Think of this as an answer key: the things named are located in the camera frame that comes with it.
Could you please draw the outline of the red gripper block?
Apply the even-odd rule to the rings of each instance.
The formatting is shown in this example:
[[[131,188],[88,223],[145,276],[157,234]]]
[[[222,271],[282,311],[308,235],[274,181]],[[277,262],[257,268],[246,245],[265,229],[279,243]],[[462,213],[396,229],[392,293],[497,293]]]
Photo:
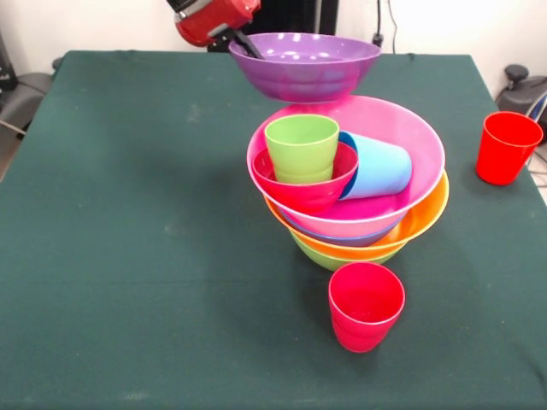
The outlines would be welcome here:
[[[247,56],[263,59],[263,55],[244,34],[241,27],[251,22],[261,1],[175,1],[174,22],[180,36],[196,47],[207,47],[233,31],[233,41]]]

